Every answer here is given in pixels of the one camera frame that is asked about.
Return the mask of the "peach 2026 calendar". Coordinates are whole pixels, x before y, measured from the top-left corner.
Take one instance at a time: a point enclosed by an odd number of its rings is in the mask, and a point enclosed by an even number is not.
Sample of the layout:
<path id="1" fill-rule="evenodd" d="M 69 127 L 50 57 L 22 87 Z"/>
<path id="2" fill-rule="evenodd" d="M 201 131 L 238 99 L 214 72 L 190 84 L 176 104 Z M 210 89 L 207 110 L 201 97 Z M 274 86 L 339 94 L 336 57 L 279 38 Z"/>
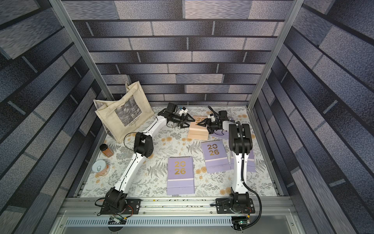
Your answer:
<path id="1" fill-rule="evenodd" d="M 195 122 L 190 123 L 188 138 L 197 140 L 208 140 L 208 130 L 206 127 L 197 124 L 206 119 L 206 116 L 193 116 Z"/>

